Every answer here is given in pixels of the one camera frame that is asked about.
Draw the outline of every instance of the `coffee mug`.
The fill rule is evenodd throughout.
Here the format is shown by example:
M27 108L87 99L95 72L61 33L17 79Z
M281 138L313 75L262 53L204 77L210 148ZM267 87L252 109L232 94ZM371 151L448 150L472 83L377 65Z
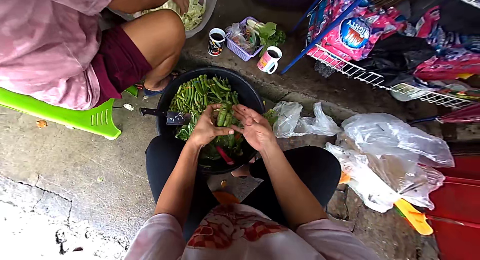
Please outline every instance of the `coffee mug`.
M223 43L225 42L225 32L222 29L214 28L208 34L208 54L218 56L222 53Z
M279 59L282 57L282 51L276 46L270 46L267 48L267 51L261 56L260 61L258 61L258 68L269 74L273 74L277 67L279 66Z

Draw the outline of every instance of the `pink shirt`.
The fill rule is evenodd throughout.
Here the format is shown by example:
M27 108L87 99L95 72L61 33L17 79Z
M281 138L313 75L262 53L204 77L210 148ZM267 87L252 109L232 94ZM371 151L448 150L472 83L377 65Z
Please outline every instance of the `pink shirt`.
M219 205L201 221L188 243L178 221L157 214L140 229L125 260L379 260L343 226L328 219L294 233L259 210Z
M111 0L0 0L0 87L64 108L99 100L90 61Z

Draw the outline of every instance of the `bundle of long beans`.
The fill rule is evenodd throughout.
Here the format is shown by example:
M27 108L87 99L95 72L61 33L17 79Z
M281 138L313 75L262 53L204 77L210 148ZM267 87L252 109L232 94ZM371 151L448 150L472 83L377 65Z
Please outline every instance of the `bundle of long beans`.
M222 107L215 124L219 127L238 125L239 122L233 116L231 109L233 104L239 103L238 93L232 91L228 78L222 79L215 76L208 79L207 75L200 75L180 85L171 101L169 110L190 113L191 120L188 125L183 125L178 129L176 137L186 141L207 105L218 103L221 103ZM211 144L202 149L203 155L210 159L219 159L220 154L217 152L216 146L224 148L230 156L241 155L240 143L242 141L243 136L239 134L216 137Z

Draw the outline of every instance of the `sandal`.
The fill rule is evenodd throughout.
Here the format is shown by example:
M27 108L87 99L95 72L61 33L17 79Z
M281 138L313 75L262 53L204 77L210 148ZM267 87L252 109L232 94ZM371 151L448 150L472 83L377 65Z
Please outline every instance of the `sandal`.
M177 71L172 71L167 77L171 76L172 79L168 82L168 84L166 85L165 89L170 85L170 83L177 79L179 77L180 73L177 72ZM143 87L143 94L145 96L148 96L148 97L152 97L152 96L155 96L155 95L158 95L158 94L163 94L163 92L165 91L165 89L161 90L161 91L151 91L151 90L148 90L145 86Z

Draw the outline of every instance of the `black coffee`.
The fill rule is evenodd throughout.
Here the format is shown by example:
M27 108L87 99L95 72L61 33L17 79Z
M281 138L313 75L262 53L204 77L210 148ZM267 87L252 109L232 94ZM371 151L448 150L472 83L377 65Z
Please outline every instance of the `black coffee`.
M217 32L212 33L212 35L210 37L212 37L212 39L215 40L215 41L222 41L223 40L223 35L221 35Z
M270 55L272 58L279 58L279 54L278 54L276 51L268 50L267 53L268 53L268 55Z

